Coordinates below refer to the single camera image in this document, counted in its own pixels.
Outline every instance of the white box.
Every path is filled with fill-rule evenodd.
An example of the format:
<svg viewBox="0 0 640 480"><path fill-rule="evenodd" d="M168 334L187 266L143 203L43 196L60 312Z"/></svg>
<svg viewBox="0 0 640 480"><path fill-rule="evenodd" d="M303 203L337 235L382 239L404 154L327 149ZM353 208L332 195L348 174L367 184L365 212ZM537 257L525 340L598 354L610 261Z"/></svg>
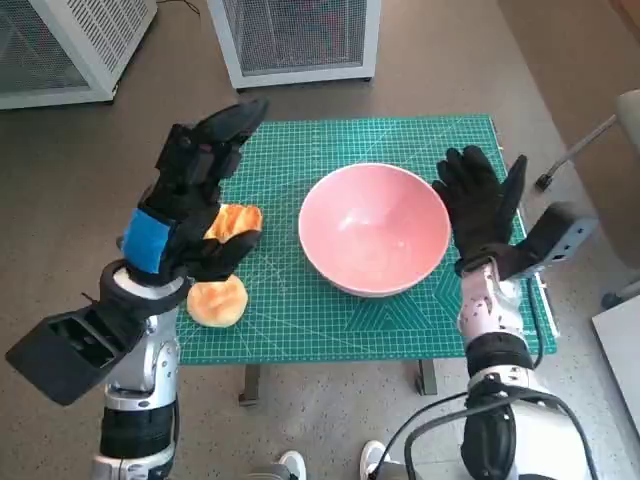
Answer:
<svg viewBox="0 0 640 480"><path fill-rule="evenodd" d="M112 100L154 0L0 1L0 109Z"/></svg>
<svg viewBox="0 0 640 480"><path fill-rule="evenodd" d="M381 0L208 0L234 88L371 79Z"/></svg>

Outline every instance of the blue tape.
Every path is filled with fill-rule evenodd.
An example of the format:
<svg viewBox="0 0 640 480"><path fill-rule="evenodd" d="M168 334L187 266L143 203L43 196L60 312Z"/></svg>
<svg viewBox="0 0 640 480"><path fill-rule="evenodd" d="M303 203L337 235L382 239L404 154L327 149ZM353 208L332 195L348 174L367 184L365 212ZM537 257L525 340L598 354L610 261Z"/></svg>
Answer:
<svg viewBox="0 0 640 480"><path fill-rule="evenodd" d="M129 227L124 232L124 257L144 272L159 273L162 253L169 240L169 230L169 225L140 209L134 210Z"/></svg>

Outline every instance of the table leg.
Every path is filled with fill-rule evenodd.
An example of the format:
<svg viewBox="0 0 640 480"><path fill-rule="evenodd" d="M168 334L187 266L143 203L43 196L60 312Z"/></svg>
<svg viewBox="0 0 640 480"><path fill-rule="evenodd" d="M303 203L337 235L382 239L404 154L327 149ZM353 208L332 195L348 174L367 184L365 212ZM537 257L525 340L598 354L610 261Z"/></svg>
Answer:
<svg viewBox="0 0 640 480"><path fill-rule="evenodd" d="M418 360L418 373L415 380L416 390L421 396L437 395L436 369L433 360Z"/></svg>
<svg viewBox="0 0 640 480"><path fill-rule="evenodd" d="M241 407L251 407L258 404L258 389L260 387L260 365L252 364L244 367L244 392L238 395Z"/></svg>

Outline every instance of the pink bowl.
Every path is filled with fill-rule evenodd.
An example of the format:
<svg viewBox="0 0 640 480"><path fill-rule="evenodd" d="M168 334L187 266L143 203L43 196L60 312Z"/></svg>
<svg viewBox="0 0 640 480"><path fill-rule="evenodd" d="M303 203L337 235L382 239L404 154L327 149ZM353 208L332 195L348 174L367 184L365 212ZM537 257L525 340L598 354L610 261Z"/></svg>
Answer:
<svg viewBox="0 0 640 480"><path fill-rule="evenodd" d="M300 243L314 267L361 297L400 293L429 275L451 227L438 194L417 175L378 163L330 173L307 194Z"/></svg>

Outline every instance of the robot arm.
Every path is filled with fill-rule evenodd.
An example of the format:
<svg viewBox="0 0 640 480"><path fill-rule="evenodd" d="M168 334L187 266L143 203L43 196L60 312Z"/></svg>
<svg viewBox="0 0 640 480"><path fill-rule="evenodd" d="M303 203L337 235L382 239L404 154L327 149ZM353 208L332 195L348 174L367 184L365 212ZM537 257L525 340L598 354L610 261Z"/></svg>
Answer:
<svg viewBox="0 0 640 480"><path fill-rule="evenodd" d="M524 340L520 282L500 282L498 275L490 262L462 278L458 325L470 376L468 408L489 404L509 388L550 393ZM461 455L475 479L582 480L588 471L573 422L550 402L516 400L468 417Z"/></svg>
<svg viewBox="0 0 640 480"><path fill-rule="evenodd" d="M521 156L502 184L478 147L450 149L438 164L434 188L447 206L460 253L458 328L470 377L467 410L457 417L466 417L461 454L475 479L582 480L587 467L595 471L584 432L536 375L519 311L520 279L531 282L536 271L569 257L595 221L570 204L552 204L524 241L510 245L526 162ZM409 459L410 444L429 428L409 436Z"/></svg>
<svg viewBox="0 0 640 480"><path fill-rule="evenodd" d="M45 318L6 354L51 400L69 405L106 380L99 454L92 478L164 479L179 437L176 319L191 281L226 280L256 245L245 232L204 240L218 214L221 180L264 120L267 103L222 110L197 125L174 125L119 246L100 299Z"/></svg>

